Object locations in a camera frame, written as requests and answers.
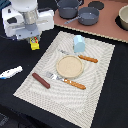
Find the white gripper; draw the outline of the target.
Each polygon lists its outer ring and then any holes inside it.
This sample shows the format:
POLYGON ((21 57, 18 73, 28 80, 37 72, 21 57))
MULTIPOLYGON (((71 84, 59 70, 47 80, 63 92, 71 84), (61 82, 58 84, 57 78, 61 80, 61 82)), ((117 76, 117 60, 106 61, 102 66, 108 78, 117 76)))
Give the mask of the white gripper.
POLYGON ((43 31, 54 28, 53 16, 54 11, 49 8, 45 8, 42 12, 37 9, 20 12, 12 7, 6 7, 2 10, 6 36, 17 40, 31 37, 39 39, 43 31))

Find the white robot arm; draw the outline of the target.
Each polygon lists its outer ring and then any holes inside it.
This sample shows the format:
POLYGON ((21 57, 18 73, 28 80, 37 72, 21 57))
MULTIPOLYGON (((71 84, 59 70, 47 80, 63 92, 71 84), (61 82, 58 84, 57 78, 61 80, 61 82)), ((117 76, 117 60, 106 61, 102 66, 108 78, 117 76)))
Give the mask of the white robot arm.
POLYGON ((11 4, 2 10, 4 30, 7 37, 24 40, 40 39, 43 31, 54 28, 54 11, 38 11, 37 0, 9 0, 11 4))

